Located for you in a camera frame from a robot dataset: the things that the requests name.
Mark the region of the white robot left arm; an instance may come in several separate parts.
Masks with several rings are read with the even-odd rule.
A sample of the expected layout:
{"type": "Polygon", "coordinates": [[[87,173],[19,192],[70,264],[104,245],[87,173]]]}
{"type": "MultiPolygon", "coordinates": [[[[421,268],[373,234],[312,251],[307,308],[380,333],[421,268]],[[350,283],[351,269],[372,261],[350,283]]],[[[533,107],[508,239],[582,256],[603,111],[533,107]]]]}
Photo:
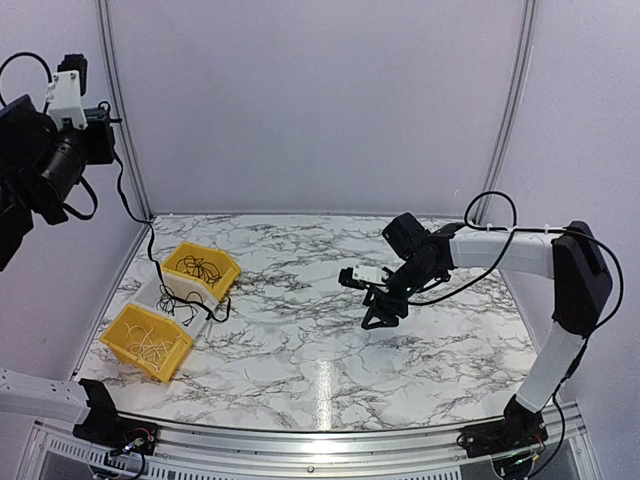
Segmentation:
{"type": "MultiPolygon", "coordinates": [[[[92,219],[66,201],[82,186],[97,198],[84,177],[89,165],[109,165],[115,159],[115,138],[108,107],[85,111],[78,125],[55,124],[50,113],[38,111],[23,95],[1,110],[1,265],[8,266],[24,237],[33,229],[34,215],[59,225],[70,217],[92,219]]],[[[1,409],[57,419],[88,427],[106,445],[125,438],[126,423],[99,381],[60,381],[12,370],[1,371],[1,409]]]]}

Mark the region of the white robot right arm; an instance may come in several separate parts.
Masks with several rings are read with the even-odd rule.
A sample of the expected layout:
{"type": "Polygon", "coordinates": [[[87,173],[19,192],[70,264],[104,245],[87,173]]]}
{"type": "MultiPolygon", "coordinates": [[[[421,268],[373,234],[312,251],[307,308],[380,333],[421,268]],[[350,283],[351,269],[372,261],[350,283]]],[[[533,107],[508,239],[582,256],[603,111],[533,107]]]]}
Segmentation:
{"type": "Polygon", "coordinates": [[[393,328],[408,315],[412,296],[429,281],[443,282],[455,269],[482,268],[527,273],[554,283],[555,307],[547,339],[512,397],[495,430],[506,448],[515,448],[534,431],[539,413],[579,365],[613,289],[603,245],[588,224],[574,221],[560,229],[471,227],[450,223],[430,231],[404,213],[382,232],[403,260],[397,270],[358,266],[353,278],[366,292],[365,330],[393,328]]]}

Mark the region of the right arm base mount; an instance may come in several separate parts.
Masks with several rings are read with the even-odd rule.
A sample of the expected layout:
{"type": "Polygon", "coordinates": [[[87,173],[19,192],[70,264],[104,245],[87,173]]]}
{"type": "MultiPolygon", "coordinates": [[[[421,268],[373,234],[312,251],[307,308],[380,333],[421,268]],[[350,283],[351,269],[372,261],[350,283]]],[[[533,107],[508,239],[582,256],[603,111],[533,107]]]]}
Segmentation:
{"type": "Polygon", "coordinates": [[[531,412],[513,396],[503,411],[502,419],[464,427],[456,443],[469,458],[477,458],[541,445],[547,439],[542,413],[531,412]]]}

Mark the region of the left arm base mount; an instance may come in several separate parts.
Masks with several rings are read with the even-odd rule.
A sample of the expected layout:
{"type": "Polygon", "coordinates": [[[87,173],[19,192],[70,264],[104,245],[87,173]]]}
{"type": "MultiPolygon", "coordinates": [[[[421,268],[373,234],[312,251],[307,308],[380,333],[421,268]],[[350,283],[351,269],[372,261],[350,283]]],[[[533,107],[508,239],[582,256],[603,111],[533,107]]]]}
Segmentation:
{"type": "Polygon", "coordinates": [[[81,379],[79,384],[88,397],[89,413],[82,423],[74,425],[74,437],[112,449],[123,449],[141,439],[142,444],[133,450],[144,455],[154,453],[159,429],[157,424],[121,416],[102,382],[81,379]]]}

